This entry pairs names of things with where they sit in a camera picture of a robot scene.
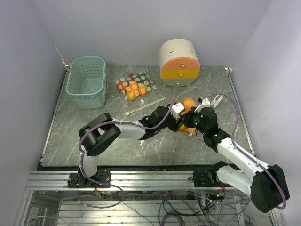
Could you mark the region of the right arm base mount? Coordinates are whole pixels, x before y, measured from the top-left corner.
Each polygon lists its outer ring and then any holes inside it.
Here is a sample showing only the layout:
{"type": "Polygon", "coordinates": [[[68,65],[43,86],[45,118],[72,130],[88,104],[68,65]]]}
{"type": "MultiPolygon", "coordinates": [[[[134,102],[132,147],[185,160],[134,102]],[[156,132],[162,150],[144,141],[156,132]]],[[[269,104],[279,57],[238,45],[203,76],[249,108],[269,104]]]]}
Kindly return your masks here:
{"type": "Polygon", "coordinates": [[[195,188],[222,186],[217,177],[217,171],[223,166],[228,166],[228,164],[220,161],[213,165],[201,165],[198,170],[193,171],[193,176],[188,177],[188,180],[193,182],[195,188]]]}

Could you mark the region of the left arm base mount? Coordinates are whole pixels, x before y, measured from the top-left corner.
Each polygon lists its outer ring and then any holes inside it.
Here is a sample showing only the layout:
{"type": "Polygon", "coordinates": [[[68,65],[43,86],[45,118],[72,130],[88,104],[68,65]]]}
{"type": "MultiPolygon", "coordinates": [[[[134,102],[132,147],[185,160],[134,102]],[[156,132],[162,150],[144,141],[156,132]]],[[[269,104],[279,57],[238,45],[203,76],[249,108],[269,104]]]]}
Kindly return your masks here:
{"type": "Polygon", "coordinates": [[[78,170],[76,173],[71,173],[67,181],[68,188],[92,188],[96,185],[101,188],[109,187],[111,181],[111,174],[106,170],[98,170],[96,174],[90,177],[91,179],[85,178],[81,171],[78,170]]]}

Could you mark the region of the clear red-zip bag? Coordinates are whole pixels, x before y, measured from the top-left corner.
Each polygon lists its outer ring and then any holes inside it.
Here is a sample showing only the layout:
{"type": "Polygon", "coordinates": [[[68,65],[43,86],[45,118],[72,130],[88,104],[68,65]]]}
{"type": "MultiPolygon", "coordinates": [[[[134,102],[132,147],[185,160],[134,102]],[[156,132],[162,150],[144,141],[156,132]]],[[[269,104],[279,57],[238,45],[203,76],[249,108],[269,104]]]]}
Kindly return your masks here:
{"type": "Polygon", "coordinates": [[[192,98],[185,98],[183,102],[184,112],[177,119],[167,117],[167,128],[173,132],[184,132],[189,136],[196,136],[196,129],[192,126],[187,126],[188,114],[192,107],[197,107],[196,102],[192,98]]]}

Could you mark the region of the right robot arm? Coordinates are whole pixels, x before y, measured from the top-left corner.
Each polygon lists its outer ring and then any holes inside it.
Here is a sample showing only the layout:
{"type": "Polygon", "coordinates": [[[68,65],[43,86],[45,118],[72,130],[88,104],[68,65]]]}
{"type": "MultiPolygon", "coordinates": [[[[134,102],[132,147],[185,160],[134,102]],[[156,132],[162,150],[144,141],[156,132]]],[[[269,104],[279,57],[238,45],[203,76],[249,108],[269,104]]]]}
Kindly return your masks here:
{"type": "Polygon", "coordinates": [[[204,107],[198,112],[191,108],[181,119],[186,127],[195,128],[203,135],[208,147],[239,168],[235,170],[225,163],[218,163],[214,171],[207,175],[210,185],[226,183],[236,188],[246,194],[263,213],[286,207],[290,195],[282,168],[259,160],[239,146],[232,136],[219,127],[213,108],[204,107]]]}

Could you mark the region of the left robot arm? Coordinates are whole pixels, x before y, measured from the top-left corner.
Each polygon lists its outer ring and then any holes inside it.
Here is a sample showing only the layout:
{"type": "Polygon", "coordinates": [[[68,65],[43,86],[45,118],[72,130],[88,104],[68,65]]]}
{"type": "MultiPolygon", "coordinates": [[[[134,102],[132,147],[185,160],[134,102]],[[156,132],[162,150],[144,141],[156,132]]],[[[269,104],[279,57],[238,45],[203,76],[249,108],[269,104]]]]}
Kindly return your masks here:
{"type": "Polygon", "coordinates": [[[134,122],[114,119],[109,113],[99,115],[79,130],[80,183],[85,187],[95,183],[99,155],[117,138],[146,140],[165,128],[176,132],[180,128],[178,118],[184,111],[180,103],[160,106],[151,115],[134,122]]]}

